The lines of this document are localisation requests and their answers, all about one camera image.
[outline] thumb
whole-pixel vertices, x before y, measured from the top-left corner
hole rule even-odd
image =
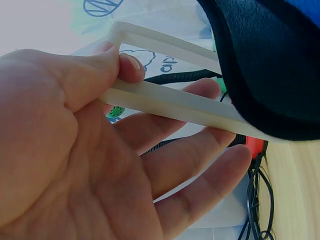
[[[111,43],[93,56],[53,55],[48,62],[65,94],[65,106],[73,112],[110,88],[120,69],[119,50]]]
[[[144,79],[141,63],[129,55],[119,55],[110,42],[102,43],[93,56],[56,55],[25,49],[3,58],[32,63],[57,81],[65,95],[65,106],[72,112],[97,99],[119,76],[128,82]]]

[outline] black fabric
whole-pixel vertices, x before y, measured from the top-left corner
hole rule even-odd
[[[283,0],[198,0],[239,113],[277,138],[320,139],[320,29]]]

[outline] wooden surface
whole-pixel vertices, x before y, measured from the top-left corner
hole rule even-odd
[[[274,193],[277,240],[320,239],[320,141],[269,143],[263,162]],[[260,224],[269,219],[269,194],[261,181]]]

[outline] blue drawing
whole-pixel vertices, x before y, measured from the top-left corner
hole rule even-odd
[[[120,117],[114,117],[114,118],[109,118],[107,117],[107,119],[109,120],[110,123],[114,124],[116,122],[118,122],[119,120],[121,120]]]
[[[150,50],[123,50],[121,53],[127,53],[139,59],[142,63],[144,70],[147,71],[147,66],[149,66],[152,61],[156,58],[156,53]]]
[[[92,17],[102,18],[112,14],[124,0],[83,0],[83,10]]]

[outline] plastic rectangular frame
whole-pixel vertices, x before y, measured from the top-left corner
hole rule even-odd
[[[215,52],[151,29],[126,22],[115,22],[107,40],[119,48],[121,44],[135,46],[221,74],[218,55]],[[102,94],[99,99],[113,106],[223,129],[267,141],[279,141],[250,125],[231,104],[146,81],[127,83],[117,79],[112,88]]]

